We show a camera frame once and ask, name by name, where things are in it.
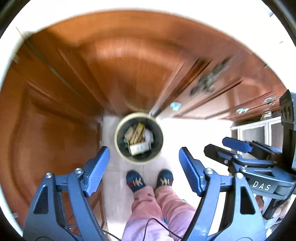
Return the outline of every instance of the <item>white tile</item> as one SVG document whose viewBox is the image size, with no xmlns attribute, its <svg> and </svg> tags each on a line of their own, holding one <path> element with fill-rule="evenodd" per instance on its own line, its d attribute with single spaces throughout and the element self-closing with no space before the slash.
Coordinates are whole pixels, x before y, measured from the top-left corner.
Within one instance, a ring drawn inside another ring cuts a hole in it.
<svg viewBox="0 0 296 241">
<path fill-rule="evenodd" d="M 106 170 L 103 182 L 108 230 L 121 238 L 133 203 L 133 193 L 126 185 L 126 171 Z"/>
</svg>

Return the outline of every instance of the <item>trash can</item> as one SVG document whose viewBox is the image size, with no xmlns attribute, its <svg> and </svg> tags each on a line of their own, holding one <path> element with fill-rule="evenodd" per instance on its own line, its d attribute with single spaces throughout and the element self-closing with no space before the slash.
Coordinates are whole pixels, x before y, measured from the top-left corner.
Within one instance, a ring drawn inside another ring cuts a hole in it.
<svg viewBox="0 0 296 241">
<path fill-rule="evenodd" d="M 124 134 L 131 126 L 135 126 L 138 123 L 144 124 L 145 128 L 152 132 L 154 142 L 151 143 L 151 150 L 132 156 L 127 144 L 124 142 Z M 114 144 L 120 156 L 125 160 L 133 164 L 146 164 L 160 154 L 163 146 L 163 132 L 155 118 L 149 114 L 141 112 L 132 113 L 124 117 L 118 124 L 114 134 Z"/>
</svg>

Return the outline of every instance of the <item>trash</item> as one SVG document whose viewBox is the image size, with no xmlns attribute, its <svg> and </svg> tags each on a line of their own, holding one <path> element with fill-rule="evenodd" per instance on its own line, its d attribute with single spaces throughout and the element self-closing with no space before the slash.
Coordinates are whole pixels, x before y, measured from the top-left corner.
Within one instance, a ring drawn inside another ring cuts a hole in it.
<svg viewBox="0 0 296 241">
<path fill-rule="evenodd" d="M 130 154 L 135 156 L 151 150 L 151 143 L 154 142 L 154 139 L 153 133 L 145 128 L 144 124 L 138 123 L 129 127 L 124 134 L 123 141 Z"/>
<path fill-rule="evenodd" d="M 145 153 L 151 150 L 151 143 L 142 142 L 134 145 L 129 145 L 129 151 L 132 156 Z"/>
<path fill-rule="evenodd" d="M 150 143 L 153 143 L 154 142 L 153 134 L 147 128 L 145 128 L 145 141 L 146 142 L 150 142 Z"/>
<path fill-rule="evenodd" d="M 138 123 L 137 128 L 135 129 L 129 144 L 133 145 L 133 144 L 137 144 L 139 142 L 141 142 L 142 140 L 142 131 L 145 128 L 145 125 L 143 125 L 142 123 Z"/>
<path fill-rule="evenodd" d="M 128 131 L 124 134 L 124 139 L 125 139 L 125 141 L 127 141 L 126 143 L 128 143 L 131 140 L 131 138 L 133 136 L 133 132 L 134 132 L 134 129 L 132 127 L 130 127 L 128 129 Z"/>
</svg>

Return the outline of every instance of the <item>blue gripper pad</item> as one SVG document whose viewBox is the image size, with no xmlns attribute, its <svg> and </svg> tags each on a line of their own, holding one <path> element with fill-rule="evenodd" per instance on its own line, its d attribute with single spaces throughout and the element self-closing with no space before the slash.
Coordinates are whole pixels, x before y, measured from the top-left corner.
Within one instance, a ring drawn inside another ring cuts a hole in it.
<svg viewBox="0 0 296 241">
<path fill-rule="evenodd" d="M 199 160 L 192 157 L 186 147 L 179 150 L 179 161 L 192 191 L 201 197 L 207 185 L 203 172 L 205 167 Z"/>
<path fill-rule="evenodd" d="M 223 146 L 227 146 L 233 150 L 238 150 L 243 153 L 247 153 L 252 150 L 252 147 L 250 146 L 250 144 L 248 142 L 240 141 L 240 140 L 233 139 L 230 137 L 225 137 L 222 140 L 222 144 L 223 144 Z"/>
<path fill-rule="evenodd" d="M 84 165 L 84 192 L 87 196 L 90 196 L 95 192 L 100 184 L 105 169 L 110 160 L 110 150 L 108 147 L 103 146 L 95 158 L 90 159 Z"/>
</svg>

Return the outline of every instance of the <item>wooden panel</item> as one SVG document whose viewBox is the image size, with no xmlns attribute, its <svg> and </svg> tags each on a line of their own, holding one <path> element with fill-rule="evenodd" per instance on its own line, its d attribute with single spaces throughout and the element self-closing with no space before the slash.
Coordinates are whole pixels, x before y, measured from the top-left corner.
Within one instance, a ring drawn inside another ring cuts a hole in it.
<svg viewBox="0 0 296 241">
<path fill-rule="evenodd" d="M 171 14 L 146 11 L 110 11 L 78 16 L 48 27 L 68 46 L 94 39 L 132 36 L 179 46 L 197 56 L 213 58 L 231 39 L 201 23 Z"/>
<path fill-rule="evenodd" d="M 189 110 L 193 110 L 203 103 L 213 99 L 215 96 L 221 94 L 225 89 L 231 88 L 235 85 L 240 77 L 246 72 L 246 68 L 250 65 L 251 52 L 242 48 L 236 42 L 231 41 L 223 49 L 219 50 L 217 56 L 207 65 L 207 67 L 199 72 L 197 75 L 192 76 L 190 85 L 184 89 L 179 96 L 170 99 L 170 102 L 180 102 L 182 107 L 178 111 L 173 111 L 169 107 L 169 103 L 165 110 L 159 115 L 161 118 L 181 116 Z M 211 73 L 217 64 L 223 60 L 231 58 L 226 66 L 226 70 L 221 72 L 218 79 L 212 85 L 212 92 L 201 92 L 191 95 L 191 90 L 196 87 L 201 77 Z"/>
<path fill-rule="evenodd" d="M 46 172 L 61 175 L 93 158 L 102 107 L 89 105 L 25 46 L 0 93 L 1 187 L 23 227 Z"/>
<path fill-rule="evenodd" d="M 263 96 L 263 98 L 266 98 L 272 94 L 274 94 L 274 92 L 262 86 L 260 82 L 258 83 L 253 79 L 245 77 L 242 78 L 235 87 L 180 116 L 206 119 L 232 107 L 252 101 L 256 96 Z"/>
<path fill-rule="evenodd" d="M 186 75 L 195 63 L 207 65 L 230 38 L 173 15 L 113 11 L 57 23 L 29 41 L 73 86 L 83 82 L 105 111 L 100 97 L 116 115 L 126 115 L 163 110 L 171 93 L 192 81 Z"/>
<path fill-rule="evenodd" d="M 279 106 L 279 98 L 278 98 L 274 102 L 256 106 L 255 108 L 251 107 L 246 113 L 241 113 L 241 114 L 233 113 L 231 115 L 225 116 L 225 119 L 232 120 L 232 121 L 242 121 L 242 120 L 250 119 L 256 116 L 261 116 L 268 111 L 273 112 L 279 109 L 280 109 L 280 106 Z"/>
<path fill-rule="evenodd" d="M 135 38 L 103 39 L 80 53 L 117 115 L 149 112 L 185 62 L 176 48 Z"/>
<path fill-rule="evenodd" d="M 275 93 L 277 93 L 277 97 L 281 97 L 287 89 L 284 86 L 284 84 L 280 81 L 278 76 L 272 71 L 272 69 L 270 69 L 267 66 L 263 69 L 263 74 L 263 85 L 268 86 Z"/>
<path fill-rule="evenodd" d="M 105 114 L 114 114 L 110 103 L 75 49 L 66 46 L 46 29 L 32 35 L 26 43 L 90 105 L 102 106 Z"/>
</svg>

